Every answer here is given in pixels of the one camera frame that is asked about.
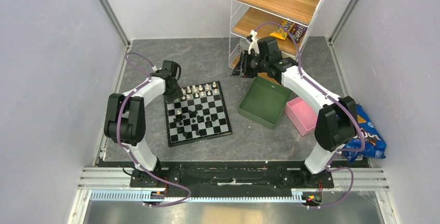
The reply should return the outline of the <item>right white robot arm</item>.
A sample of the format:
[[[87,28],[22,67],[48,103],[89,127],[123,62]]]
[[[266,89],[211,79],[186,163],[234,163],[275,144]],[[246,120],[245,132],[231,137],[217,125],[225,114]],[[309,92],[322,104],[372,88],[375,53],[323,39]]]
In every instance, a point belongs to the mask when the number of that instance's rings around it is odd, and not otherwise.
[[[340,97],[311,78],[302,68],[299,58],[284,58],[277,39],[258,38],[251,30],[246,37],[249,47],[241,51],[232,76],[254,78],[266,73],[282,86],[292,90],[316,113],[314,137],[316,145],[300,166],[299,180],[313,187],[330,166],[336,152],[355,137],[359,129],[355,100]]]

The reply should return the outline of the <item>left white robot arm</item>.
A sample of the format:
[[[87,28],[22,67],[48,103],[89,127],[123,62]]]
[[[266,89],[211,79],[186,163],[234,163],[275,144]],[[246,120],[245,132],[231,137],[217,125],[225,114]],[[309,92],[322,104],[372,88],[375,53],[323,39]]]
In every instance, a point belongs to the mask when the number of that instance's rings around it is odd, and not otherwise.
[[[113,93],[108,98],[104,134],[118,144],[131,158],[134,168],[143,174],[143,180],[151,187],[166,184],[161,172],[160,160],[151,152],[145,141],[145,107],[162,95],[168,101],[181,97],[177,81],[181,66],[164,60],[162,67],[147,74],[146,79],[124,93]]]

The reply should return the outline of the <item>black white chessboard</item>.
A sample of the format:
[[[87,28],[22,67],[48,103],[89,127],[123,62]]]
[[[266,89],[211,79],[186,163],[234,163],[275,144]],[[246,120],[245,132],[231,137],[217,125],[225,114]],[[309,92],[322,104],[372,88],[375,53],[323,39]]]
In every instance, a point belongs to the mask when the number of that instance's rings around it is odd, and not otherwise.
[[[231,135],[221,83],[187,86],[173,102],[164,101],[168,146]]]

